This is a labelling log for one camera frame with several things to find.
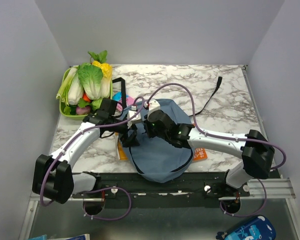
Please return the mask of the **blue student backpack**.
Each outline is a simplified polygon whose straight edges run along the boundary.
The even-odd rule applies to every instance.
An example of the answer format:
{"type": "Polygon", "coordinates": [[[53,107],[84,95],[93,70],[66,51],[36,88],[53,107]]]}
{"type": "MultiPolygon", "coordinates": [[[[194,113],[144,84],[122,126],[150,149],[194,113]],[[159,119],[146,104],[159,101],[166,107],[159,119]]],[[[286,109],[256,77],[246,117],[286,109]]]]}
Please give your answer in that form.
{"type": "Polygon", "coordinates": [[[166,183],[179,177],[193,162],[194,148],[177,148],[158,137],[148,137],[149,128],[143,123],[136,125],[136,130],[127,133],[129,143],[116,134],[116,146],[122,148],[137,173],[146,180],[156,183],[166,183]]]}

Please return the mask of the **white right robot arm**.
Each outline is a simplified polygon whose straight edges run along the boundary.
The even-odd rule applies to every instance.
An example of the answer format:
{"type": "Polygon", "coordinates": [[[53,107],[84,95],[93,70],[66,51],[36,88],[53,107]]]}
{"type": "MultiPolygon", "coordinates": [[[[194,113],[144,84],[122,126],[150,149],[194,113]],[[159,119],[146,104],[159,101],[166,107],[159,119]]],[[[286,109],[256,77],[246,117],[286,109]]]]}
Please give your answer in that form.
{"type": "Polygon", "coordinates": [[[204,148],[241,159],[220,183],[220,191],[226,196],[233,195],[253,178],[265,180],[270,176],[275,150],[257,130],[248,134],[208,131],[195,124],[175,123],[162,110],[147,114],[144,128],[148,137],[161,138],[176,148],[204,148]]]}

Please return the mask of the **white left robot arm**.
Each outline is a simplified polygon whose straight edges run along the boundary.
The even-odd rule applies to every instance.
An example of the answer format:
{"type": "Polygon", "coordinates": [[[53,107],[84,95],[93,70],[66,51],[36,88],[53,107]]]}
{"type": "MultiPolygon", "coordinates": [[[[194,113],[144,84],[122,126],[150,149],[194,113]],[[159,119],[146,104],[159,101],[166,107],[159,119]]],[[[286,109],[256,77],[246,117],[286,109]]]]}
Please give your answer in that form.
{"type": "Polygon", "coordinates": [[[103,99],[101,106],[84,117],[75,134],[50,155],[41,154],[36,162],[32,191],[39,195],[40,204],[47,207],[52,202],[64,204],[74,194],[86,193],[94,198],[100,194],[97,174],[73,173],[72,169],[86,149],[105,131],[125,134],[133,119],[140,116],[141,107],[131,106],[132,115],[124,120],[114,116],[117,101],[103,99]]]}

